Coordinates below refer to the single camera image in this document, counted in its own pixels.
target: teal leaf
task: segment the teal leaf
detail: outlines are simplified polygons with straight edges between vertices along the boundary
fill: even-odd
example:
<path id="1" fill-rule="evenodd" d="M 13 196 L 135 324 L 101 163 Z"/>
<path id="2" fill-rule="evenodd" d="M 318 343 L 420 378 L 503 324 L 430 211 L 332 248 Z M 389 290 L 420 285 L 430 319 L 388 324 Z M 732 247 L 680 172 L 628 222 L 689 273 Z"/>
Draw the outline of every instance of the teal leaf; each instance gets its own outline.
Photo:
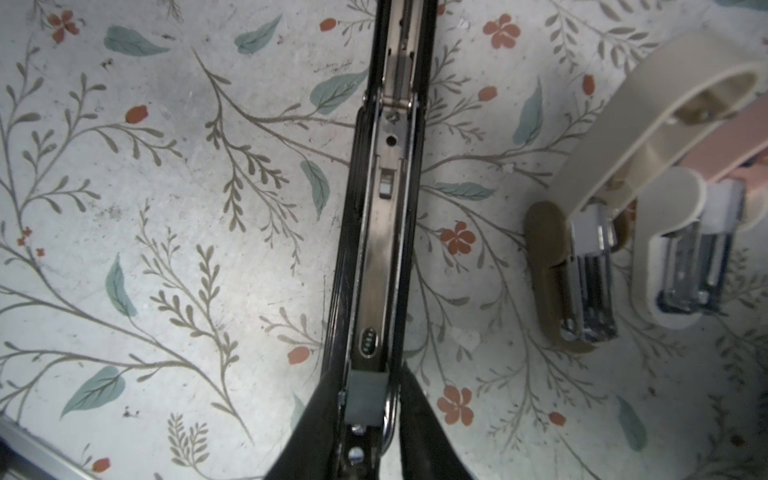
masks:
<path id="1" fill-rule="evenodd" d="M 637 416 L 632 405 L 620 396 L 616 395 L 619 401 L 619 423 L 621 429 L 624 430 L 624 436 L 627 437 L 627 443 L 629 447 L 635 452 L 639 452 L 644 449 L 648 444 L 648 432 L 645 430 L 645 425 Z"/>
<path id="2" fill-rule="evenodd" d="M 768 0 L 715 0 L 721 7 L 741 7 L 752 10 L 768 10 Z"/>
<path id="3" fill-rule="evenodd" d="M 280 23 L 280 19 L 283 14 L 275 17 L 271 22 L 267 22 L 261 25 L 254 31 L 249 31 L 235 37 L 235 45 L 237 45 L 237 53 L 248 55 L 256 53 L 262 48 L 266 47 L 266 44 L 270 43 L 272 35 L 275 33 L 277 24 Z"/>
<path id="4" fill-rule="evenodd" d="M 123 390 L 125 390 L 125 380 L 118 369 L 105 366 L 96 372 L 96 375 L 86 380 L 74 393 L 61 411 L 61 417 L 74 410 L 97 409 L 117 399 Z"/>
<path id="5" fill-rule="evenodd" d="M 304 413 L 304 402 L 296 395 L 293 394 L 293 414 L 290 416 L 290 429 L 294 430 L 296 425 L 299 425 L 301 415 Z"/>
<path id="6" fill-rule="evenodd" d="M 125 278 L 123 276 L 123 269 L 120 268 L 120 254 L 114 258 L 114 263 L 112 263 L 112 268 L 107 273 L 104 286 L 107 287 L 109 300 L 112 301 L 112 305 L 121 315 L 136 316 L 136 308 L 131 299 L 128 298 L 128 294 L 125 293 Z"/>
<path id="7" fill-rule="evenodd" d="M 532 144 L 541 133 L 541 124 L 544 123 L 544 115 L 541 113 L 541 79 L 537 79 L 536 91 L 528 97 L 520 112 L 520 124 L 512 136 L 515 145 L 527 147 Z"/>
<path id="8" fill-rule="evenodd" d="M 305 160 L 299 166 L 306 175 L 306 179 L 310 181 L 310 185 L 312 185 L 312 200 L 315 202 L 317 220 L 320 220 L 320 212 L 323 211 L 323 207 L 328 203 L 331 187 L 328 185 L 326 175 L 315 162 Z"/>
<path id="9" fill-rule="evenodd" d="M 366 68 L 360 73 L 345 73 L 330 78 L 312 89 L 310 101 L 317 107 L 317 113 L 327 115 L 351 97 L 367 76 Z"/>
<path id="10" fill-rule="evenodd" d="M 438 182 L 435 184 L 435 188 L 450 197 L 460 200 L 484 200 L 496 193 L 496 190 L 485 188 L 472 182 L 464 182 L 463 184 L 444 184 Z"/>
<path id="11" fill-rule="evenodd" d="M 158 53 L 170 50 L 170 48 L 158 47 L 135 30 L 116 25 L 112 25 L 107 29 L 107 36 L 104 37 L 104 46 L 109 50 L 133 57 L 157 55 Z"/>

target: open stapler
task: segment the open stapler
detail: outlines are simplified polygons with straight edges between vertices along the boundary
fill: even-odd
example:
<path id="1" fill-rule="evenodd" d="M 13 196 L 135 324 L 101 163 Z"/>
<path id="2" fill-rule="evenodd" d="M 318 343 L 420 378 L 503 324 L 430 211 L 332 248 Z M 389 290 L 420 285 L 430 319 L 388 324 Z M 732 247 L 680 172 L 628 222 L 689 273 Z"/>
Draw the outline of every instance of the open stapler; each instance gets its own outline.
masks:
<path id="1" fill-rule="evenodd" d="M 656 177 L 750 99 L 763 64 L 715 34 L 679 37 L 626 78 L 525 217 L 544 334 L 591 351 L 618 335 L 613 219 Z"/>
<path id="2" fill-rule="evenodd" d="M 751 75 L 762 83 L 768 65 L 753 65 Z M 683 329 L 720 310 L 734 234 L 753 227 L 768 210 L 768 164 L 761 156 L 767 147 L 763 96 L 640 195 L 632 303 L 646 321 Z"/>
<path id="3" fill-rule="evenodd" d="M 471 477 L 402 364 L 437 0 L 379 0 L 319 385 L 268 480 L 375 479 L 400 405 L 404 478 Z"/>

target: floral pattern surface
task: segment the floral pattern surface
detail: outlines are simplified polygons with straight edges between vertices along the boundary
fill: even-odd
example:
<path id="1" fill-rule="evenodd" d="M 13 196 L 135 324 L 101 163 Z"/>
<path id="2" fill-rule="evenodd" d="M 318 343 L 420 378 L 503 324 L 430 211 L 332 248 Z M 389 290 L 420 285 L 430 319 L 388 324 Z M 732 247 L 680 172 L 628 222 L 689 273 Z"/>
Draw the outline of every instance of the floral pattern surface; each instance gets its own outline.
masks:
<path id="1" fill-rule="evenodd" d="M 763 3 L 440 0 L 404 355 L 478 478 L 764 470 L 768 223 L 682 331 L 615 254 L 621 336 L 583 356 L 539 333 L 521 234 L 638 62 L 695 28 L 768 58 Z M 103 478 L 262 478 L 319 375 L 375 11 L 5 6 L 3 415 Z"/>

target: screw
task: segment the screw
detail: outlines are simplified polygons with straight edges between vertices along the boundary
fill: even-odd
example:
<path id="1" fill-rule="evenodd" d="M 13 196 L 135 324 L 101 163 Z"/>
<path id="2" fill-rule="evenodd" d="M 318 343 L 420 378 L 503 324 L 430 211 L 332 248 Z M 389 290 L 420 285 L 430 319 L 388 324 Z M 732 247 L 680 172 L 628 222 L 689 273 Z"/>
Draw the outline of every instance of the screw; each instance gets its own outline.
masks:
<path id="1" fill-rule="evenodd" d="M 347 458 L 349 459 L 349 463 L 351 465 L 357 465 L 358 463 L 362 462 L 366 457 L 366 454 L 362 451 L 360 447 L 352 447 L 349 449 L 349 453 L 347 454 Z"/>

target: beige stapler handle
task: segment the beige stapler handle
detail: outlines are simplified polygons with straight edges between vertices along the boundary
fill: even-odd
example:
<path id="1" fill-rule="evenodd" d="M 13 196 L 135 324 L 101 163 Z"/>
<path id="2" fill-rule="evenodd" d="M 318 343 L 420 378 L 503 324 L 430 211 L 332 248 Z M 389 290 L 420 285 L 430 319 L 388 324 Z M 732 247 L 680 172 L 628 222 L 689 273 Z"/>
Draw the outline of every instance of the beige stapler handle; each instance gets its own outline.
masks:
<path id="1" fill-rule="evenodd" d="M 619 87 L 550 183 L 549 200 L 570 220 L 596 196 L 615 218 L 645 185 L 748 103 L 766 78 L 763 61 L 712 32 L 671 41 Z"/>

